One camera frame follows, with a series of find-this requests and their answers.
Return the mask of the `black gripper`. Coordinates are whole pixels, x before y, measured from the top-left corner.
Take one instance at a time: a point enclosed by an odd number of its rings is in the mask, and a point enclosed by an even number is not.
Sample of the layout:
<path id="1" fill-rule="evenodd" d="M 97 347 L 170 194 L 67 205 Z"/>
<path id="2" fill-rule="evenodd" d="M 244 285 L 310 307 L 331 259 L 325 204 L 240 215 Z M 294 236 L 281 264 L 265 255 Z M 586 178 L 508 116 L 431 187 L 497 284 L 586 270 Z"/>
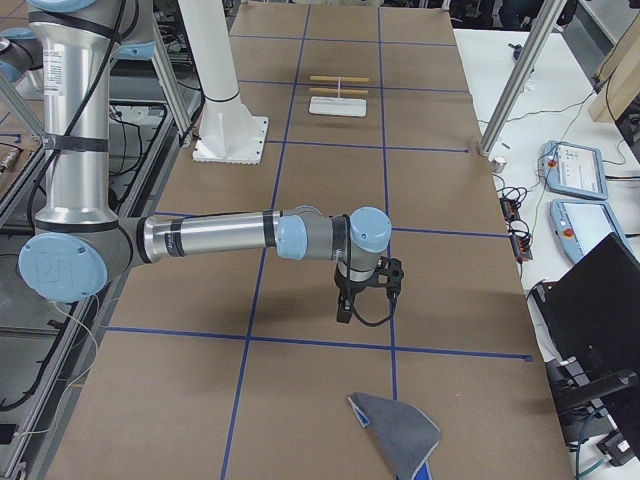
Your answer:
<path id="1" fill-rule="evenodd" d="M 349 323 L 353 316 L 360 323 L 367 323 L 356 309 L 356 296 L 367 288 L 378 288 L 378 282 L 373 279 L 365 281 L 355 281 L 344 276 L 339 269 L 334 272 L 334 282 L 339 289 L 337 300 L 336 321 L 338 323 Z"/>

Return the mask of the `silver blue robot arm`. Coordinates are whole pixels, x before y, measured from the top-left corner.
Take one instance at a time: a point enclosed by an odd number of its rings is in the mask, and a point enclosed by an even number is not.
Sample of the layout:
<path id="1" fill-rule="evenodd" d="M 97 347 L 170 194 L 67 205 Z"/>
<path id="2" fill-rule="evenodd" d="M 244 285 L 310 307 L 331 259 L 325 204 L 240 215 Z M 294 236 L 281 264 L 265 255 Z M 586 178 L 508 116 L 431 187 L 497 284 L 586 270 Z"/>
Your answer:
<path id="1" fill-rule="evenodd" d="M 13 27 L 1 32 L 1 74 L 9 83 L 42 68 L 43 47 L 30 28 Z"/>
<path id="2" fill-rule="evenodd" d="M 35 1 L 29 22 L 43 47 L 47 196 L 18 266 L 40 296 L 73 303 L 165 257 L 273 248 L 285 259 L 335 263 L 341 323 L 357 317 L 356 296 L 367 288 L 384 289 L 396 303 L 403 272 L 385 255 L 392 225 L 373 207 L 331 217 L 310 206 L 167 221 L 119 217 L 108 202 L 109 65 L 118 53 L 155 54 L 153 5 Z"/>

